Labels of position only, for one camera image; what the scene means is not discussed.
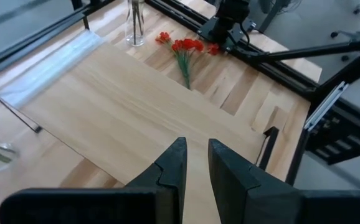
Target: bouquet of red flowers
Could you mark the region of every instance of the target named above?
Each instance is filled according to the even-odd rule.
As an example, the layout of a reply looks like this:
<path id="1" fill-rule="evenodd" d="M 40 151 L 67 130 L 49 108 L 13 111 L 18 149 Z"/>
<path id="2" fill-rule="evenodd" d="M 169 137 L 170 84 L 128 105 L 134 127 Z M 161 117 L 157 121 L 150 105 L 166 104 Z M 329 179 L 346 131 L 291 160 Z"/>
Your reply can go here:
<path id="1" fill-rule="evenodd" d="M 174 42 L 170 38 L 167 32 L 161 32 L 155 39 L 158 43 L 165 45 L 168 49 L 171 49 L 176 56 L 181 73 L 186 82 L 186 87 L 190 89 L 190 61 L 193 54 L 200 53 L 196 58 L 196 61 L 203 54 L 216 55 L 219 53 L 219 46 L 217 44 L 209 44 L 205 49 L 204 44 L 200 40 L 193 40 L 185 38 L 184 40 L 175 40 Z"/>

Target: wooden table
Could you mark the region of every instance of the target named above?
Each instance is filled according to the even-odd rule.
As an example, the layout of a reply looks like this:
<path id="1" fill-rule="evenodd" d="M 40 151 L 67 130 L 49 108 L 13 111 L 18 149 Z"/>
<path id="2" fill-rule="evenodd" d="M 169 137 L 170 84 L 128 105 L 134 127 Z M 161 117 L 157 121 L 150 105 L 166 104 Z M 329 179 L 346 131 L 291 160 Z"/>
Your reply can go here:
<path id="1" fill-rule="evenodd" d="M 206 16 L 210 16 L 214 12 L 211 5 L 201 0 L 186 1 L 185 3 Z M 125 20 L 126 3 L 123 1 L 117 0 L 91 15 L 89 17 L 90 28 L 119 49 L 159 70 L 163 75 L 182 83 L 181 74 L 174 60 L 163 60 L 163 58 L 170 57 L 170 53 L 156 45 L 154 38 L 161 31 L 170 32 L 174 38 L 194 37 L 194 34 L 148 6 L 145 13 L 148 41 L 140 48 L 132 48 L 124 44 L 122 23 Z M 0 88 L 9 84 L 31 65 L 42 60 L 81 31 L 81 24 L 73 26 L 38 51 L 2 72 Z M 285 49 L 261 34 L 252 34 L 251 39 L 253 44 L 264 50 Z M 306 60 L 292 60 L 287 63 L 316 81 L 320 76 L 320 68 Z M 278 178 L 284 179 L 306 118 L 309 103 L 230 56 L 209 58 L 203 65 L 206 67 L 203 68 L 201 64 L 192 71 L 194 74 L 192 90 L 194 94 L 200 95 L 199 98 L 206 99 L 236 117 L 240 126 L 233 124 L 234 122 L 230 121 L 232 119 L 227 116 L 220 115 L 226 117 L 225 120 L 229 119 L 231 124 L 226 125 L 229 125 L 230 129 L 234 129 L 236 126 L 238 131 L 243 127 L 246 128 L 244 131 L 248 131 L 247 127 L 250 126 L 256 132 L 262 133 L 271 126 L 277 126 L 281 130 L 267 170 Z M 41 95 L 21 110 L 32 115 L 33 118 L 37 116 L 40 119 L 39 112 L 43 112 L 40 109 L 46 106 L 45 103 L 48 102 L 50 96 Z M 42 122 L 43 126 L 48 126 L 47 120 Z M 10 193 L 26 187 L 111 187 L 115 184 L 121 186 L 122 183 L 109 174 L 115 173 L 114 177 L 123 180 L 131 178 L 131 176 L 121 176 L 117 170 L 110 169 L 106 164 L 96 166 L 91 163 L 83 156 L 88 157 L 92 154 L 81 156 L 66 145 L 69 143 L 74 147 L 75 143 L 73 142 L 62 139 L 66 143 L 64 144 L 45 131 L 36 136 L 2 106 L 0 106 L 0 138 L 14 141 L 21 148 L 22 154 L 20 162 L 11 169 L 0 173 L 0 201 Z M 236 144 L 232 147 L 240 151 Z M 217 214 L 214 215 L 212 222 L 216 221 Z"/>

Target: red flower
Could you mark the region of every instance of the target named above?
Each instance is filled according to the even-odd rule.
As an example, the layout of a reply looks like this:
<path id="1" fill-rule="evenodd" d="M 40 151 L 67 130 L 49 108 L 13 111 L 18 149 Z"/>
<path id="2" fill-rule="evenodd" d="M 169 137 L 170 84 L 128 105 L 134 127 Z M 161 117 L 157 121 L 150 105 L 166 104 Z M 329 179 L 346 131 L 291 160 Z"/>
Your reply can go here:
<path id="1" fill-rule="evenodd" d="M 219 45 L 218 44 L 209 44 L 207 46 L 207 52 L 211 55 L 217 55 L 219 53 Z"/>
<path id="2" fill-rule="evenodd" d="M 199 52 L 202 52 L 204 50 L 204 44 L 199 40 L 194 40 L 194 47 Z"/>
<path id="3" fill-rule="evenodd" d="M 185 38 L 184 41 L 182 42 L 182 46 L 186 50 L 190 50 L 190 49 L 193 49 L 195 47 L 194 41 L 191 40 L 191 39 L 187 39 L 187 38 Z"/>
<path id="4" fill-rule="evenodd" d="M 161 32 L 156 38 L 155 41 L 161 44 L 165 44 L 171 41 L 170 35 L 167 32 Z"/>
<path id="5" fill-rule="evenodd" d="M 182 40 L 175 40 L 174 44 L 172 45 L 172 49 L 174 51 L 178 51 L 183 48 L 183 41 Z"/>

